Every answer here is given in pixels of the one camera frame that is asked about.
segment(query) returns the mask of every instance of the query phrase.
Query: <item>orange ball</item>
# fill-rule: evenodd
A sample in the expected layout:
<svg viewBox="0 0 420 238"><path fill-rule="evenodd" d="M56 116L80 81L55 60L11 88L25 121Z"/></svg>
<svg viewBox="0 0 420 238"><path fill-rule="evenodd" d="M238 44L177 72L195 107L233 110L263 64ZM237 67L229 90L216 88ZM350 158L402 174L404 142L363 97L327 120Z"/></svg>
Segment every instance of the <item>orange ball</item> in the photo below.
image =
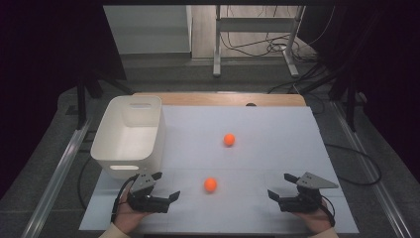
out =
<svg viewBox="0 0 420 238"><path fill-rule="evenodd" d="M212 192L216 189L217 187L217 182L214 178L208 178L205 182L204 182L204 188L208 191L208 192Z"/></svg>
<svg viewBox="0 0 420 238"><path fill-rule="evenodd" d="M232 146L235 143L235 136L232 133L228 133L225 135L225 138L223 138L223 142L225 142L225 145Z"/></svg>

